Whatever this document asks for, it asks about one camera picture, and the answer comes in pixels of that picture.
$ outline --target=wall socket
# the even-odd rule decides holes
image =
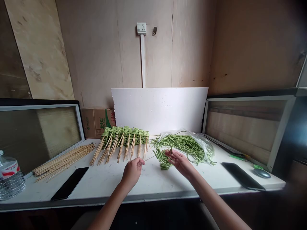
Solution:
[[[138,35],[140,35],[140,34],[146,35],[146,33],[147,33],[146,22],[138,22],[137,23],[137,31],[138,31]]]

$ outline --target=hand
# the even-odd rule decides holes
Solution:
[[[130,190],[138,182],[142,171],[142,165],[144,164],[144,160],[140,157],[127,163],[122,175],[121,184],[125,189],[127,189],[128,192],[130,192]]]
[[[165,155],[168,156],[169,163],[175,166],[175,168],[188,180],[190,179],[191,173],[195,171],[193,165],[189,162],[189,160],[182,153],[172,150],[165,151]]]

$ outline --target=cardboard box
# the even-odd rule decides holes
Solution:
[[[81,109],[86,138],[100,138],[106,127],[116,126],[113,109]]]
[[[85,137],[96,138],[94,109],[81,109]]]

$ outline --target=smartphone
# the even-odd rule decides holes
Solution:
[[[238,165],[234,163],[223,162],[222,165],[227,169],[228,172],[246,189],[265,191],[257,181],[255,181],[250,175],[244,172]]]
[[[74,173],[51,198],[51,201],[68,198],[88,169],[88,167],[76,169],[76,171],[74,171]]]

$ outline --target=plastic water bottle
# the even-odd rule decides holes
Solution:
[[[8,200],[21,193],[26,181],[15,158],[3,156],[0,150],[0,200]]]

